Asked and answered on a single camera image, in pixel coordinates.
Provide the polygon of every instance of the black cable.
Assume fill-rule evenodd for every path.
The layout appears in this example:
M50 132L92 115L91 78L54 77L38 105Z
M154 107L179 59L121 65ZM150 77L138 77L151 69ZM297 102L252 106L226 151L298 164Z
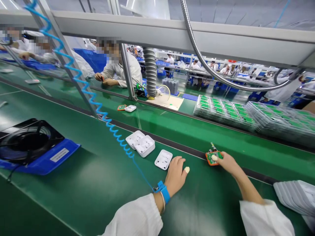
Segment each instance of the black cable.
M14 169L11 171L11 173L9 174L8 178L7 178L7 182L11 183L11 178L13 173L16 171L16 169L18 169L20 166L22 166L22 164L17 165L16 167L14 167Z

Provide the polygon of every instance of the electronic component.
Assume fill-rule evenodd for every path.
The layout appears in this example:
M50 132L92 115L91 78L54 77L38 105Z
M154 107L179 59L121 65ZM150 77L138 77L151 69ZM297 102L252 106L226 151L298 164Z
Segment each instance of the electronic component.
M117 108L117 110L125 110L126 106L127 106L126 104L124 104L124 105L119 105L118 108Z

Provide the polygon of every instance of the flexible metal hose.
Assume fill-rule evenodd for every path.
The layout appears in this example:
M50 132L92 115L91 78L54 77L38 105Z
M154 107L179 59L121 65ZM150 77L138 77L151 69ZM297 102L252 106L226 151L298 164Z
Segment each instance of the flexible metal hose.
M279 84L278 81L277 81L277 78L278 78L278 75L280 74L280 72L282 71L282 68L280 68L277 73L275 74L275 76L273 77L273 82L275 84Z
M147 92L150 97L157 95L157 66L153 48L143 48L145 76L147 78Z
M240 90L245 90L245 91L254 91L254 92L263 92L263 91L270 91L270 90L275 90L275 89L279 89L282 88L288 84L290 84L294 79L297 79L297 76L302 73L302 71L304 71L303 69L299 69L298 71L296 71L295 73L293 73L289 79L281 84L278 85L274 85L274 86L270 86L270 87L260 87L260 88L254 88L254 87L247 87L247 86L243 86L243 85L239 85L233 82L228 81L227 79L221 77L220 75L217 74L217 72L213 71L208 64L205 62L205 60L203 59L198 46L196 44L195 41L195 37L193 34L193 30L191 28L190 25L190 20L189 20L189 15L188 15L188 10L187 10L187 5L186 5L186 1L185 0L180 0L181 3L181 9L183 12L183 16L184 16L184 22L187 28L187 32L188 32L188 36L190 39L190 42L194 48L194 51L198 57L198 59L200 60L201 64L203 65L203 67L206 69L206 71L208 71L210 73L211 76L213 76L216 80L231 86L232 88L236 88L236 89L240 89Z

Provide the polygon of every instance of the cable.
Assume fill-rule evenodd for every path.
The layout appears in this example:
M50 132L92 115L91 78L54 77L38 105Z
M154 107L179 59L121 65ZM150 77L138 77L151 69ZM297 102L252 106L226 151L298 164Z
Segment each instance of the cable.
M288 7L289 3L290 3L290 0L288 0L287 3L286 3L286 5L284 6L284 8L283 8L283 10L282 10L282 12L281 12L281 14L280 14L280 16L279 16L279 19L277 20L277 22L276 22L274 28L277 28L277 25L278 25L280 19L282 18L282 16L283 16L283 14L284 14L286 8Z
M138 166L138 164L136 163L136 161L135 161L135 159L134 159L135 155L133 154L133 152L132 152L132 151L129 151L130 148L126 148L126 146L127 146L128 144L123 144L123 142L125 141L124 139L120 140L120 137L121 137L122 135L117 135L118 130L113 130L113 128L115 127L115 125L110 124L110 122L112 121L112 119L107 119L107 118L106 118L106 116L108 115L108 113L107 113L107 112L101 112L101 111L100 111L101 108L102 108L102 106L103 106L103 104L102 104L102 103L98 103L98 102L94 102L94 99L95 99L95 97L96 97L96 93L94 93L94 92L88 92L86 89L89 87L89 83L86 82L86 81L82 81L82 80L79 79L80 76L82 75L81 70L78 70L78 69L76 69L76 68L71 67L71 65L72 65L73 62L74 62L73 57L71 57L71 56L69 56L69 55L67 55L67 54L64 54L64 53L60 52L60 50L62 50L62 49L64 48L63 42L62 42L58 37L56 37L56 36L54 36L54 35L48 33L48 32L51 30L51 28L52 28L52 24L51 24L50 20L49 20L47 17L43 16L42 14L38 13L38 12L35 10L36 5L37 5L37 0L33 0L33 2L32 2L31 4L25 6L25 9L28 10L28 11L30 11L30 12L32 12L32 13L35 14L35 15L38 15L40 18L42 18L42 19L44 19L44 20L46 21L47 26L46 26L46 27L43 27L43 28L40 29L39 31L40 31L41 33L43 33L45 36L51 37L51 38L57 40L57 41L60 43L60 46L57 47L57 48L55 48L53 51L54 51L55 53L57 53L57 54L59 54L59 55L62 55L62 56L64 56L64 57L66 57L66 58L69 59L69 62L68 62L66 65L64 65L64 67L65 67L65 68L68 68L68 69L70 69L70 70L73 70L73 71L75 71L75 72L77 72L77 75L76 75L73 79L74 79L76 82L78 82L78 83L84 84L84 87L81 89L81 91L82 91L83 93L92 95L92 97L89 99L89 103L91 103L91 104L93 104L93 105L96 105L96 106L98 107L98 108L96 109L96 113L102 116L102 121L105 121L105 122L106 122L106 126L109 127L109 131L113 133L113 135L114 135L114 137L116 138L117 142L119 142L119 145L120 145L120 146L124 149L124 151L126 152L126 155L127 155L129 158L132 159L133 163L134 163L135 166L138 168L140 174L142 175L142 177L144 178L144 180L147 182L147 184L150 186L151 190L152 190L153 192L158 192L158 191L156 191L156 190L153 189L153 187L150 185L149 181L148 181L148 180L146 179L146 177L144 176L142 170L140 169L140 167Z
M208 71L210 73L211 76L213 76L216 80L232 87L232 88L236 88L236 89L240 89L240 90L245 90L245 91L254 91L254 92L263 92L263 91L270 91L270 90L275 90L275 89L279 89L282 88L288 84L290 84L293 80L297 79L297 76L304 71L303 69L298 69L297 71L295 71L287 81L284 81L281 84L278 85L274 85L274 86L270 86L270 87L261 87L261 88L254 88L254 87L247 87L247 86L243 86L243 85L239 85L233 82L228 81L227 79L221 77L220 75L218 75L215 71L213 71L208 64L205 62L205 60L203 59L198 46L196 44L195 41L195 37L194 37L194 33L193 30L191 28L190 25L190 20L189 20L189 15L188 15L188 9L187 9L187 5L186 5L186 1L185 0L180 0L181 3L181 9L183 12L183 16L184 16L184 22L187 28L187 33L190 39L190 43L192 44L194 51L198 57L198 59L200 60L201 64L203 65L203 67L206 69L206 71Z

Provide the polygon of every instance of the white sleeve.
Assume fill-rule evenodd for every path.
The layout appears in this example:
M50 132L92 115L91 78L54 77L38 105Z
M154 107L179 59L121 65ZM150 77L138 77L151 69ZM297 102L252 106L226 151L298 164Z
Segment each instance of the white sleeve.
M39 56L39 55L35 54L34 59L37 60L38 62L44 63L44 64L55 64L58 62L55 55L53 53L49 53L49 52L45 53L43 56Z
M108 78L112 79L115 74L114 65L111 63L107 63L101 74L104 76L104 79L108 79Z
M240 201L241 216L247 236L294 236L291 221L277 208L274 201L266 205Z
M119 208L102 236L157 236L162 227L162 218L150 193Z

